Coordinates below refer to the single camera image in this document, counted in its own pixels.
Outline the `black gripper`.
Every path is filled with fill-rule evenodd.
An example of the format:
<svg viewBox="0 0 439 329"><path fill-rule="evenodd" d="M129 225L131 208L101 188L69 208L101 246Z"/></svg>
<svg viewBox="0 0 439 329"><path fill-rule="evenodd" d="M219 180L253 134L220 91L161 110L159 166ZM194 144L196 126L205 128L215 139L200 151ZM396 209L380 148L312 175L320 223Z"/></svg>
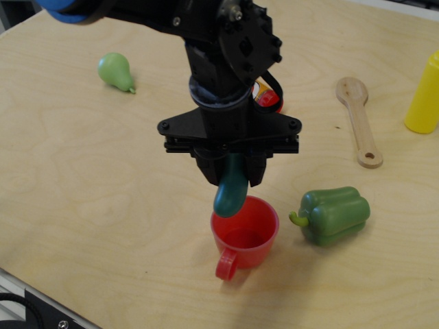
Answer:
<svg viewBox="0 0 439 329"><path fill-rule="evenodd" d="M207 181L220 184L229 153L245 154L246 177L259 185L273 154L297 154L302 124L296 119L258 108L251 95L229 107L199 106L161 121L169 153L190 153Z"/></svg>

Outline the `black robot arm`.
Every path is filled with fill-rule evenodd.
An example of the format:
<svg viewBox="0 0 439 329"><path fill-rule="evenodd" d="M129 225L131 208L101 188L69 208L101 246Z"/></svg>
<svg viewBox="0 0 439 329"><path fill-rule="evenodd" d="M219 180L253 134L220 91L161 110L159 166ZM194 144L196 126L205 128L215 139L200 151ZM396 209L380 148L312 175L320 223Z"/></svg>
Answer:
<svg viewBox="0 0 439 329"><path fill-rule="evenodd" d="M281 39L265 8L252 1L41 1L63 23L87 25L104 17L144 25L184 40L191 69L192 111L161 121L169 153L188 153L205 178L218 185L226 157L239 154L251 186L261 183L274 154L298 152L298 119L279 114L281 102L259 105L252 87L263 79L283 96L270 74Z"/></svg>

